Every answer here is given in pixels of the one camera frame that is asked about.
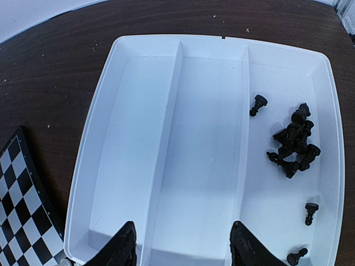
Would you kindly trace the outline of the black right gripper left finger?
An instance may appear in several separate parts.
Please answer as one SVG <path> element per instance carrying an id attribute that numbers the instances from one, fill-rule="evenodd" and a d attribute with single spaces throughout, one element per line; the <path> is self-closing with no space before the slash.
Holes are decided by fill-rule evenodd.
<path id="1" fill-rule="evenodd" d="M 136 230 L 134 222 L 127 221 L 110 239 L 110 241 L 85 265 L 137 265 Z"/>

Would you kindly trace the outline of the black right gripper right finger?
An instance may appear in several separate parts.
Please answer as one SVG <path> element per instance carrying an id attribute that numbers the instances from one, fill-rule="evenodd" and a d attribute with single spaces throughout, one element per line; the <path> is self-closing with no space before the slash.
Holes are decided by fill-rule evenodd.
<path id="1" fill-rule="evenodd" d="M 231 265 L 286 265 L 276 258 L 241 221 L 230 232 Z"/>

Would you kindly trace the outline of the black white chessboard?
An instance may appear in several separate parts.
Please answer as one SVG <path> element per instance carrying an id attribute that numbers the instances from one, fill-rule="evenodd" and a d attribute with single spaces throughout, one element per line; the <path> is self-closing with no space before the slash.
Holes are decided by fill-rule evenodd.
<path id="1" fill-rule="evenodd" d="M 1 151 L 1 265 L 59 265 L 63 238 L 19 126 Z"/>

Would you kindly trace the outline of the white plastic divided tray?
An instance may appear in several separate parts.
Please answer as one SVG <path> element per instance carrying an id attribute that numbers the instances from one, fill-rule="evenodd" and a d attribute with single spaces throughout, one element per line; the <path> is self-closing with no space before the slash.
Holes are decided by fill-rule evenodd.
<path id="1" fill-rule="evenodd" d="M 252 117 L 255 96 L 268 101 Z M 289 179 L 266 152 L 300 104 L 321 153 Z M 127 221 L 139 265 L 230 265 L 241 221 L 279 260 L 334 265 L 345 159 L 322 53 L 203 35 L 116 39 L 99 78 L 70 190 L 64 251 L 85 264 Z M 310 226 L 306 203 L 319 205 Z"/>

